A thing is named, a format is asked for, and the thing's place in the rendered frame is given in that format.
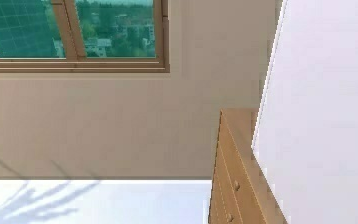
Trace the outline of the light wooden chest of drawers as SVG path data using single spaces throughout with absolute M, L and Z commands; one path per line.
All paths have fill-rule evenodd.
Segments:
M 220 112 L 207 224 L 289 224 L 251 149 L 257 113 Z

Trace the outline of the brown framed window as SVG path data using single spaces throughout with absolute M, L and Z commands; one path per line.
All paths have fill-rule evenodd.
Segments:
M 0 73 L 169 69 L 168 0 L 0 0 Z

